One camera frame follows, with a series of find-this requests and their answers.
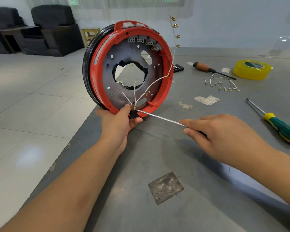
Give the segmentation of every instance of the wooden side table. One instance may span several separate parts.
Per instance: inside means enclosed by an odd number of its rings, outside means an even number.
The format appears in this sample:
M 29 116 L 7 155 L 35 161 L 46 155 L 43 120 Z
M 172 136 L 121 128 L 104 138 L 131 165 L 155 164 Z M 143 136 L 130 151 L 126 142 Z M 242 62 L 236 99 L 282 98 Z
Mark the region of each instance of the wooden side table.
M 85 44 L 88 46 L 88 43 L 90 43 L 90 41 L 98 34 L 98 32 L 100 32 L 100 28 L 84 28 L 81 29 L 81 31 L 85 40 Z

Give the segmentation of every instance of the gray table surface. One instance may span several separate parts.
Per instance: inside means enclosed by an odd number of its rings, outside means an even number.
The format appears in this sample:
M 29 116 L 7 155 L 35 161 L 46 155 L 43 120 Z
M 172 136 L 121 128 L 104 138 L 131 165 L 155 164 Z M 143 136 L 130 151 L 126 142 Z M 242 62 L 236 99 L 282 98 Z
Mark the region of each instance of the gray table surface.
M 246 58 L 262 60 L 274 69 L 262 81 L 238 78 L 240 92 L 205 85 L 205 73 L 186 64 L 198 61 L 221 70 L 233 68 L 241 59 L 175 56 L 174 63 L 185 70 L 174 73 L 175 82 L 154 114 L 176 121 L 232 114 L 272 147 L 290 155 L 290 145 L 245 101 L 251 99 L 290 124 L 290 59 Z M 207 106 L 194 100 L 209 95 L 220 101 Z M 186 111 L 177 105 L 179 101 L 194 108 Z M 56 160 L 55 171 L 46 173 L 26 203 L 95 144 L 100 134 L 101 121 L 93 111 L 72 138 L 71 147 Z M 171 171 L 184 190 L 157 206 L 148 183 Z M 180 126 L 147 117 L 128 135 L 127 148 L 109 175 L 85 231 L 290 231 L 290 207 L 244 173 L 211 159 Z

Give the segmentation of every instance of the black sofa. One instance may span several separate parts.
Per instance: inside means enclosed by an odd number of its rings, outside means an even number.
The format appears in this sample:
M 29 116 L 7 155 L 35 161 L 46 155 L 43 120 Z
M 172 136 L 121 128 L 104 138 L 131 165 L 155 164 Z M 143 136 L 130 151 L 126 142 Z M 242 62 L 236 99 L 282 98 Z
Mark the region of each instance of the black sofa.
M 23 19 L 19 16 L 17 9 L 10 7 L 0 7 L 0 30 L 25 26 Z M 10 54 L 19 49 L 15 39 L 4 37 L 0 32 L 0 54 Z
M 84 47 L 69 6 L 41 5 L 31 14 L 36 26 L 14 33 L 24 54 L 62 57 Z

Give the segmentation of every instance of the metal backing plate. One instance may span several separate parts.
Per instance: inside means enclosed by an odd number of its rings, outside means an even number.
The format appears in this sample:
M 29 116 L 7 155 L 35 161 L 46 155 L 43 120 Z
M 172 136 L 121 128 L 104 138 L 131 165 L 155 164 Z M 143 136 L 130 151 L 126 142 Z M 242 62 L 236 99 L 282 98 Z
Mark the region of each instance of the metal backing plate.
M 120 90 L 124 92 L 124 94 L 129 98 L 132 103 L 135 101 L 133 90 L 126 89 L 122 84 L 116 83 L 113 78 L 112 70 L 116 66 L 116 64 L 119 64 L 121 60 L 123 60 L 124 62 L 137 62 L 144 68 L 148 68 L 148 74 L 145 81 L 139 88 L 135 90 L 136 99 L 138 99 L 145 92 L 145 89 L 147 89 L 151 85 L 151 83 L 163 77 L 163 64 L 162 57 L 159 56 L 160 52 L 151 50 L 151 48 L 151 45 L 145 45 L 145 43 L 141 42 L 128 42 L 128 39 L 125 39 L 119 44 L 113 45 L 107 53 L 103 62 L 103 87 L 108 99 L 117 109 L 120 109 L 125 104 L 129 103 L 124 95 L 120 92 Z M 141 52 L 143 50 L 145 50 L 150 55 L 152 59 L 151 65 L 148 65 L 145 59 L 143 59 L 141 55 Z M 147 102 L 152 101 L 153 98 L 156 96 L 161 86 L 161 83 L 162 80 L 157 81 L 150 87 L 150 93 L 148 93 L 147 96 L 143 95 L 143 97 L 146 97 Z M 143 109 L 144 107 L 146 107 L 147 102 L 138 106 L 137 109 Z

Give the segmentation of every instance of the clear packing tape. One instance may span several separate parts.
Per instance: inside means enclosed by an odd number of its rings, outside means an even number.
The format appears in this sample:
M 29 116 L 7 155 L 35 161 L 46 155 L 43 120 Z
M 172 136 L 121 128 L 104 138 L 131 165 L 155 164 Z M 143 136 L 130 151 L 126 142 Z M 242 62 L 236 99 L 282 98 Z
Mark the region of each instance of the clear packing tape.
M 266 63 L 254 60 L 240 60 L 236 63 L 233 73 L 250 80 L 263 80 L 272 67 Z

